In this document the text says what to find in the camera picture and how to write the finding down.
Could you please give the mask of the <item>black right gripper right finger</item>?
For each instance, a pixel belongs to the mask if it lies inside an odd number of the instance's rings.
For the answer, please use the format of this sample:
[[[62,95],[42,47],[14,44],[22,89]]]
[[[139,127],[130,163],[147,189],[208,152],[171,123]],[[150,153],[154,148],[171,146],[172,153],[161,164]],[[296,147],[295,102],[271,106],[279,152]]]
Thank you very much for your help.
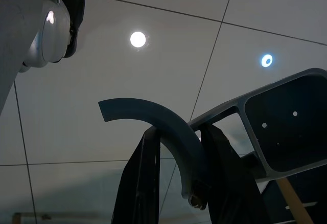
[[[208,198],[211,222],[270,223],[254,177],[222,130],[204,124],[200,131],[213,179]]]

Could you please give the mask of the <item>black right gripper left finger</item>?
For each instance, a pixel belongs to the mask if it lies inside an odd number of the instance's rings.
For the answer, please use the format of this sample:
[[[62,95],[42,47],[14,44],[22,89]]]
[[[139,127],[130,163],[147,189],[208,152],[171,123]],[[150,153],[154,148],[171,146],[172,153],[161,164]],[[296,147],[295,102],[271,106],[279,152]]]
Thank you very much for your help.
[[[123,170],[111,223],[158,223],[159,180],[160,133],[151,127]]]

